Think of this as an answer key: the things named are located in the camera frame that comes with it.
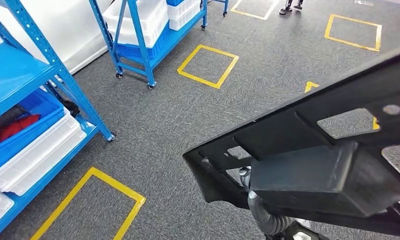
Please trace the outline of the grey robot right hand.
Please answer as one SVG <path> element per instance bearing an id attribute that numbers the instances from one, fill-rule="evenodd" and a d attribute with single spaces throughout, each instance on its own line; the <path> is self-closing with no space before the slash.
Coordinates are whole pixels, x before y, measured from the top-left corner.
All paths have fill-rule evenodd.
<path id="1" fill-rule="evenodd" d="M 269 230 L 269 213 L 263 208 L 261 198 L 252 190 L 250 184 L 251 167 L 245 166 L 239 170 L 240 181 L 244 189 L 248 192 L 248 206 L 252 213 L 254 220 L 256 221 L 259 229 L 267 234 Z"/>

